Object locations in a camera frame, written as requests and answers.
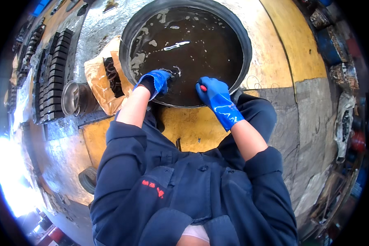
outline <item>jacket button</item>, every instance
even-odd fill
[[[204,166],[200,167],[198,170],[200,170],[201,172],[206,171],[206,170],[208,170],[208,166],[204,165]]]

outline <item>black round basin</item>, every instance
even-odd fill
[[[170,70],[168,93],[154,101],[173,107],[203,106],[195,84],[215,77],[235,92],[251,62],[251,42],[241,21],[212,0],[155,0],[128,22],[120,43],[123,72],[135,85],[145,73]]]

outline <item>dark oily liquid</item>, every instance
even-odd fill
[[[220,17],[188,7],[151,17],[133,42],[130,56],[137,81],[156,69],[174,72],[168,93],[156,99],[187,107],[203,104],[195,89],[200,77],[214,77],[231,88],[243,64],[241,45],[232,28]]]

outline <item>glove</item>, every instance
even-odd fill
[[[202,85],[207,88],[207,91],[201,90]],[[226,83],[214,78],[202,77],[196,84],[196,90],[199,98],[214,112],[226,131],[229,131],[236,122],[244,120],[230,99]]]
[[[159,92],[162,92],[163,94],[167,93],[167,80],[170,77],[171,74],[169,72],[163,70],[153,70],[147,74],[144,74],[139,79],[134,89],[137,88],[138,85],[145,86],[150,91],[149,101],[151,101]]]

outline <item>white cloth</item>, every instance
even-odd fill
[[[209,243],[209,237],[203,225],[188,225],[182,235],[197,237]]]

